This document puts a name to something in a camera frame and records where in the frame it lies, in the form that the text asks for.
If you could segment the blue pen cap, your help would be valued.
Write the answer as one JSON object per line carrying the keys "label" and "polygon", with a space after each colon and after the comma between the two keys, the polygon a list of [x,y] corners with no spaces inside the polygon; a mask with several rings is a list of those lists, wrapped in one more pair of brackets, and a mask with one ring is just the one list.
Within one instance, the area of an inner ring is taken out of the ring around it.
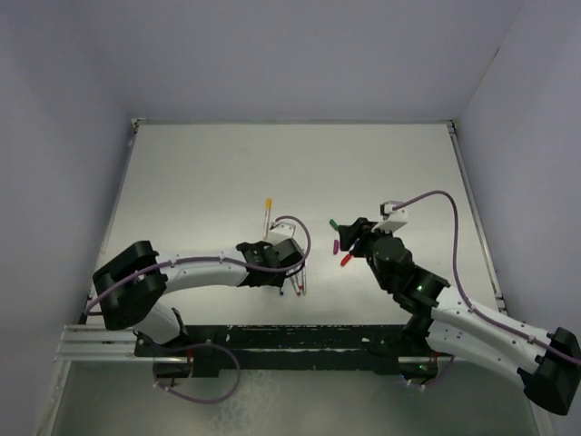
{"label": "blue pen cap", "polygon": [[355,241],[353,242],[353,244],[350,247],[350,253],[353,252],[356,249],[358,243],[359,243],[359,238],[356,238]]}

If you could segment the yellow whiteboard marker pen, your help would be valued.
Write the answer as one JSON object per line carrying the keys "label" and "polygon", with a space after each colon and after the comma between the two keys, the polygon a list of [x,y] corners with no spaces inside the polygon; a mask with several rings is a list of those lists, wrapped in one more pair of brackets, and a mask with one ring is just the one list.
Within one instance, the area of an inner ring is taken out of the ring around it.
{"label": "yellow whiteboard marker pen", "polygon": [[270,230],[270,223],[271,223],[271,209],[267,210],[265,208],[264,225],[263,225],[263,236],[265,239],[268,237],[268,233]]}

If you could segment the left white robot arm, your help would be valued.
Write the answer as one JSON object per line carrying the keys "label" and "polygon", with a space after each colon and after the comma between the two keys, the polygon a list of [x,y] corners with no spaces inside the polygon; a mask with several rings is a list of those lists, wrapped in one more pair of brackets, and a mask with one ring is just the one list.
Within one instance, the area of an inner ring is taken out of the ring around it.
{"label": "left white robot arm", "polygon": [[93,275],[96,302],[109,331],[132,328],[167,356],[187,343],[179,311],[164,295],[209,286],[281,288],[309,253],[292,238],[238,243],[211,253],[161,253],[149,241],[131,244]]}

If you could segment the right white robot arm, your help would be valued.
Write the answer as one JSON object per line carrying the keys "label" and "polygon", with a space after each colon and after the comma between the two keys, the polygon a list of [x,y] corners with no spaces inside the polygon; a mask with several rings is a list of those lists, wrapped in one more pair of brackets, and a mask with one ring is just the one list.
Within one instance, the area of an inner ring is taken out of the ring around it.
{"label": "right white robot arm", "polygon": [[366,218],[338,228],[341,250],[362,258],[379,287],[411,318],[405,348],[430,349],[493,371],[538,407],[568,415],[580,386],[580,344],[569,330],[552,332],[469,299],[446,279],[417,265],[402,240]]}

